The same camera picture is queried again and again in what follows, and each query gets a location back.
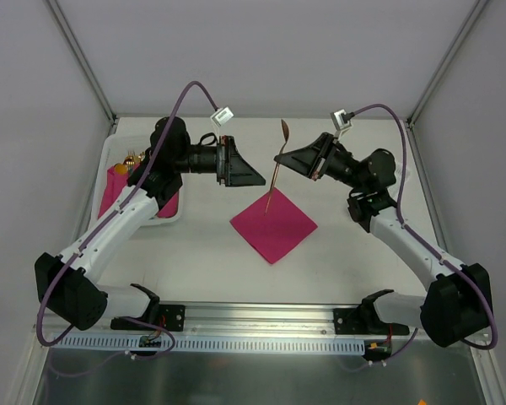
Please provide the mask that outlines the copper spoon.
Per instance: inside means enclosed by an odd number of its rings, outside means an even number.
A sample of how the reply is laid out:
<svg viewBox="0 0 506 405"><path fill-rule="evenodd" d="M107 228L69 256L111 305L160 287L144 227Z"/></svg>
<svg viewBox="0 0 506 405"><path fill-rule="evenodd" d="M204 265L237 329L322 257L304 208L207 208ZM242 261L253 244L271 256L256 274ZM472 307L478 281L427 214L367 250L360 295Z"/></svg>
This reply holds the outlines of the copper spoon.
<svg viewBox="0 0 506 405"><path fill-rule="evenodd" d="M289 135L290 135L289 127L288 127L288 124L286 123L286 121L284 119L281 119L280 123L281 123L281 128L282 128L282 135L283 135L283 145L280 148L278 154L282 154L284 152L286 146L288 145L288 140L289 140ZM279 172L279 167L280 167L280 164L278 162L276 162L275 166L274 166L274 170L272 172L272 179L271 179L271 185L269 188L269 192L267 193L267 200L266 200L266 206L265 206L265 211L264 211L265 215L267 215L267 213L269 211L269 207L270 207L271 200L272 200L272 195L273 195L276 183L277 183L277 176L278 176L278 172Z"/></svg>

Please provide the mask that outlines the pink paper napkin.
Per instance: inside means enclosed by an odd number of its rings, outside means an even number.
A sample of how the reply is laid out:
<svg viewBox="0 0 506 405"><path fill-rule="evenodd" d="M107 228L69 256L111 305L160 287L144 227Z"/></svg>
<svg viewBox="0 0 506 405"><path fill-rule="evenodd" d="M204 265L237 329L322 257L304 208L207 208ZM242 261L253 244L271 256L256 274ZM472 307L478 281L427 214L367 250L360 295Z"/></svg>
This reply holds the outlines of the pink paper napkin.
<svg viewBox="0 0 506 405"><path fill-rule="evenodd" d="M275 188L230 221L239 235L269 264L284 258L318 225Z"/></svg>

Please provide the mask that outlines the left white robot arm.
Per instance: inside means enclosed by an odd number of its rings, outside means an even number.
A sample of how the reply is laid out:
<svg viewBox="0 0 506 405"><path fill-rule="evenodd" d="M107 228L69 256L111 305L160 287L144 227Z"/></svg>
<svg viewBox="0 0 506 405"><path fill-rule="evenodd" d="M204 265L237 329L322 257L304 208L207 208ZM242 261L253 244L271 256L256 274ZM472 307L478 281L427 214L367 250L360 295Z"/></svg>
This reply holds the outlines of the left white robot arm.
<svg viewBox="0 0 506 405"><path fill-rule="evenodd" d="M158 296L143 286L103 287L101 275L121 245L179 192L184 174L214 174L226 187L266 181L239 153L234 138L194 144L179 117L156 122L143 162L94 225L58 255L35 261L40 305L80 331L102 318L130 317L142 329L159 319Z"/></svg>

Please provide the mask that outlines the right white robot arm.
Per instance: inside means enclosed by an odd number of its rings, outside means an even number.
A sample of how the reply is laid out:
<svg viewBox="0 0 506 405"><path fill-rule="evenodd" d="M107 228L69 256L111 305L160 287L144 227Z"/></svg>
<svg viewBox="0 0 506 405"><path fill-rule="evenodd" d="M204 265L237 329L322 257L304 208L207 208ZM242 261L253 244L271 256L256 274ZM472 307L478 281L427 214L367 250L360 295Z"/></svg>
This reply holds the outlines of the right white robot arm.
<svg viewBox="0 0 506 405"><path fill-rule="evenodd" d="M353 222L388 246L423 285L423 296L385 289L364 298L358 317L367 332L382 333L390 324L421 328L446 348L467 342L485 328L496 328L487 270L427 242L404 219L400 203L388 191L396 182L391 152L378 148L357 160L324 132L312 144L278 154L274 160L313 181L329 176L350 186L347 210Z"/></svg>

